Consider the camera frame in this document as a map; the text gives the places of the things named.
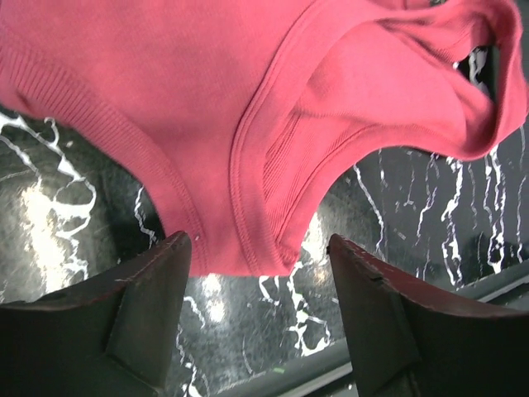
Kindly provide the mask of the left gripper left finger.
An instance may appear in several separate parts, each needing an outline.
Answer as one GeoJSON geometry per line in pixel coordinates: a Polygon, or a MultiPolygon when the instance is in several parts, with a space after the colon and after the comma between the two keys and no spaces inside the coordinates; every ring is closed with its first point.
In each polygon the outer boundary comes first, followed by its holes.
{"type": "Polygon", "coordinates": [[[177,232],[76,285],[3,304],[2,395],[162,395],[190,261],[177,232]]]}

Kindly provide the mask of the dark red tank top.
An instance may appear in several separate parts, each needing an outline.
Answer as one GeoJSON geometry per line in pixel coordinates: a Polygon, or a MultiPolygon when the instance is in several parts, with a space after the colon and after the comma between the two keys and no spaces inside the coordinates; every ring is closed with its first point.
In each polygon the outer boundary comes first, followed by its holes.
{"type": "Polygon", "coordinates": [[[4,1],[1,102],[147,189],[191,275],[287,275],[373,151],[475,160],[528,113],[513,1],[4,1]]]}

